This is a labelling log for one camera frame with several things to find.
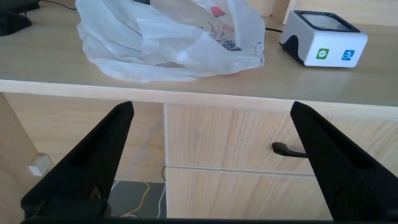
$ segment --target drawer handle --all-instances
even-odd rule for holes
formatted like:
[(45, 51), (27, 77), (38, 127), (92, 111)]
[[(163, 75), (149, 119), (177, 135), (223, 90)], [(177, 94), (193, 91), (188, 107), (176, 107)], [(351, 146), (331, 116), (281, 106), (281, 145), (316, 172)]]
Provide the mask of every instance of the drawer handle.
[(291, 151), (286, 144), (281, 142), (274, 142), (272, 143), (272, 148), (274, 153), (281, 155), (281, 156), (291, 156), (291, 157), (299, 157), (299, 158), (308, 158), (306, 153), (302, 152), (294, 152)]

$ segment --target white plastic bag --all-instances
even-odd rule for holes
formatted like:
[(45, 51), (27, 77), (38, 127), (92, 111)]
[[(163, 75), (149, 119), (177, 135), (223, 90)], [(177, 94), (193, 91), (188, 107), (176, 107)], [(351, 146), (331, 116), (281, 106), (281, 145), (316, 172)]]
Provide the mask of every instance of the white plastic bag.
[(76, 0), (88, 60), (129, 81), (186, 81), (264, 64), (265, 23), (245, 0)]

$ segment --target wall socket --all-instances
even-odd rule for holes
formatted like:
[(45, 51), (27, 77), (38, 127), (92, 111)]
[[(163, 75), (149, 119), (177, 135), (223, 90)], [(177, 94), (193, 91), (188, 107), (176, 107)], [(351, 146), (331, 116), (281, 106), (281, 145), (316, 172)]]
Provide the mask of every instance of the wall socket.
[(39, 153), (30, 163), (29, 169), (35, 176), (44, 176), (52, 167), (52, 161), (47, 153)]

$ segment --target drawer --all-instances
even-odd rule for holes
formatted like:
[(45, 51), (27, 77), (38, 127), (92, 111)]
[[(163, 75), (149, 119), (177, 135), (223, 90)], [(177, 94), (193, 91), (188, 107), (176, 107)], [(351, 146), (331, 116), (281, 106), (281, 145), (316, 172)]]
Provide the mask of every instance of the drawer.
[(168, 218), (331, 220), (314, 177), (166, 168)]
[[(287, 113), (167, 105), (167, 165), (312, 174), (308, 159), (274, 154), (273, 142), (304, 152)], [(398, 122), (326, 117), (398, 175)]]

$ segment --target blue icon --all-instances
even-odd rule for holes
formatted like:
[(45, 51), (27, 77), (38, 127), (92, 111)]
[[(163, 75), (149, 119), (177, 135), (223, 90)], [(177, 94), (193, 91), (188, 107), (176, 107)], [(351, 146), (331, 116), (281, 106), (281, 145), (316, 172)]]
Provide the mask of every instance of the blue icon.
[(351, 60), (354, 57), (355, 50), (346, 50), (344, 51), (342, 60)]

